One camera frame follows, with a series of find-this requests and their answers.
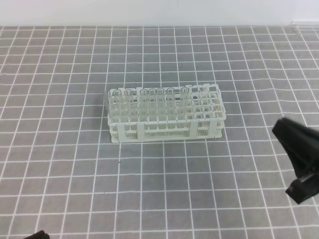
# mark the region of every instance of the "white grid line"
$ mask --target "white grid line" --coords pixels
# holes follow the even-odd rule
[[[288,83],[289,83],[289,86],[290,86],[290,88],[292,89],[292,92],[293,92],[293,94],[294,94],[293,88],[292,88],[292,86],[291,86],[291,84],[290,84],[289,81],[288,81]],[[281,113],[283,114],[283,111],[282,111],[282,108],[281,108],[281,105],[280,105],[279,101],[278,101],[278,105],[279,105],[279,108],[280,108]],[[273,152],[275,152],[275,148],[274,148],[274,145],[272,144],[272,142],[271,142],[271,147],[272,147]],[[277,166],[278,166],[278,168],[280,169],[280,165],[279,165],[279,163],[278,163],[277,156],[275,156],[275,159],[276,159]],[[283,185],[285,185],[284,177],[283,177],[283,175],[282,175],[281,172],[280,172],[280,176],[281,176]],[[292,212],[292,215],[293,215],[293,217],[294,217],[294,222],[295,222],[295,224],[296,224],[296,226],[297,226],[298,236],[299,236],[300,239],[302,239],[300,230],[299,230],[299,228],[298,228],[298,223],[297,223],[297,220],[296,220],[296,216],[295,216],[294,210],[293,210],[293,208],[292,208],[292,203],[291,203],[291,201],[290,201],[289,198],[288,198],[288,200],[289,200],[289,204],[290,204],[290,206],[291,206],[291,212]]]
[[[230,153],[230,146],[229,146],[228,137],[227,137],[227,132],[224,131],[224,133],[225,133],[225,137],[226,137],[226,141],[227,141],[228,152],[229,152],[229,155],[231,155],[231,153]],[[241,213],[241,216],[242,216],[242,219],[243,219],[243,226],[244,226],[244,229],[245,229],[245,235],[246,235],[246,239],[248,239],[247,227],[246,227],[246,222],[245,222],[245,218],[244,218],[243,208],[242,208],[242,206],[241,206],[240,195],[239,195],[239,191],[238,191],[238,185],[237,185],[236,174],[235,174],[235,170],[234,170],[234,163],[233,163],[232,156],[230,156],[230,162],[231,162],[231,167],[232,167],[233,175],[234,175],[234,179],[235,179],[235,186],[236,186],[237,197],[238,197],[238,201],[239,201],[240,213]]]
[[[65,107],[63,106],[63,109],[62,109],[62,113],[61,113],[61,118],[63,117],[63,112],[64,112],[64,109]],[[77,143],[79,142],[79,136],[80,136],[80,133],[78,133],[78,138],[77,138]],[[53,152],[52,152],[52,158],[51,158],[51,161],[53,160],[53,156],[54,156],[54,151],[55,151],[55,146],[54,146],[54,149],[53,149]],[[61,236],[60,236],[60,239],[62,239],[62,235],[63,235],[63,231],[64,231],[64,224],[65,224],[65,218],[66,218],[66,211],[67,211],[67,207],[68,207],[68,201],[69,201],[69,193],[70,193],[70,190],[71,190],[71,183],[72,183],[72,175],[73,175],[73,171],[74,171],[74,165],[75,165],[75,158],[76,158],[76,150],[74,152],[74,158],[73,158],[73,164],[72,164],[72,169],[71,169],[71,177],[70,177],[70,181],[69,181],[69,185],[68,185],[68,194],[66,196],[66,202],[65,202],[65,208],[64,208],[64,215],[63,215],[63,219],[62,219],[62,226],[61,226]]]
[[[95,28],[95,37],[94,37],[94,43],[93,44],[95,44],[96,33],[97,33],[97,27]],[[91,69],[91,66],[92,66],[92,59],[93,59],[93,50],[92,50],[90,69]],[[103,118],[103,112],[104,112],[104,106],[102,107],[102,115],[101,115],[102,118]],[[98,141],[98,149],[97,149],[96,158],[98,158],[98,156],[99,156],[99,148],[100,148],[100,140],[101,140],[101,132],[102,132],[102,123],[103,123],[103,119],[101,120],[101,125],[100,125],[100,133],[99,133],[99,141]],[[91,205],[90,205],[90,215],[89,215],[88,228],[87,228],[88,234],[87,234],[87,237],[86,237],[87,239],[89,239],[89,232],[90,232],[90,227],[91,227],[92,207],[93,207],[93,198],[94,198],[94,194],[93,193],[94,193],[94,190],[95,190],[95,180],[96,180],[97,168],[98,168],[98,160],[95,161],[95,169],[94,169],[94,177],[93,177],[93,188],[92,188]]]
[[[262,109],[261,109],[261,106],[260,106],[259,101],[258,101],[258,106],[259,106],[260,112],[262,112]],[[241,109],[241,106],[240,106],[240,105],[239,105],[239,109],[240,109],[240,113],[241,113],[241,115],[242,115],[242,109]],[[254,157],[254,154],[253,154],[253,149],[252,149],[251,143],[250,143],[250,141],[249,141],[249,134],[248,134],[248,132],[247,132],[246,123],[245,123],[245,120],[244,120],[243,115],[242,115],[242,120],[243,120],[243,123],[244,123],[245,133],[246,133],[246,136],[247,136],[247,139],[248,139],[249,149],[250,149],[251,154],[252,154],[252,158],[253,158],[253,162],[254,162],[254,167],[255,167],[255,169],[256,169],[256,171],[257,171],[256,161],[255,161],[255,157]],[[260,181],[259,173],[257,172],[256,174],[257,174],[258,184],[259,184],[260,188],[262,188],[262,184],[261,184],[261,181]],[[261,195],[262,195],[262,197],[263,197],[264,205],[267,205],[267,204],[266,204],[265,195],[264,195],[264,192],[263,192],[263,191],[261,191]],[[266,208],[265,211],[266,211],[266,214],[267,214],[267,219],[268,219],[268,221],[269,221],[269,224],[270,224],[270,226],[272,227],[272,222],[271,222],[271,220],[270,220],[268,208]],[[274,235],[274,230],[273,230],[273,229],[271,229],[271,234],[272,234],[273,239],[275,239],[275,235]]]

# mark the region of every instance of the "glass test tube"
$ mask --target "glass test tube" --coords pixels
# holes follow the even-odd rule
[[[186,117],[187,105],[188,105],[189,88],[182,87],[180,89],[179,97],[179,109],[178,109],[178,119],[184,120]]]
[[[140,91],[140,121],[148,120],[148,96],[149,91],[147,89],[141,89]]]
[[[157,104],[158,104],[158,115],[159,121],[166,120],[166,109],[165,109],[165,90],[163,88],[158,88],[157,93]]]
[[[125,102],[123,100],[122,91],[119,89],[116,89],[113,91],[115,102],[118,106],[119,110],[119,116],[121,122],[128,122],[129,121],[129,113],[127,106],[125,105]]]
[[[149,89],[149,119],[150,121],[157,121],[156,111],[156,89]]]
[[[168,120],[176,120],[175,117],[175,89],[174,88],[168,88],[167,89],[167,117]]]
[[[131,122],[137,121],[137,111],[134,104],[133,91],[130,89],[126,89],[124,91],[126,105],[128,108],[129,118]]]
[[[109,114],[111,117],[111,122],[118,122],[119,121],[119,111],[117,109],[117,105],[115,102],[114,96],[112,96],[111,92],[108,92],[108,100],[109,100]]]

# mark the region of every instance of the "white test tube rack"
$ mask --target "white test tube rack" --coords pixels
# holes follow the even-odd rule
[[[217,84],[111,89],[104,102],[113,143],[219,138],[225,128]]]

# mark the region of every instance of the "grid mat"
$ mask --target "grid mat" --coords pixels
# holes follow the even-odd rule
[[[311,29],[0,27],[0,239],[317,239],[271,128],[318,128],[318,65]],[[222,138],[111,144],[105,90],[197,83]]]

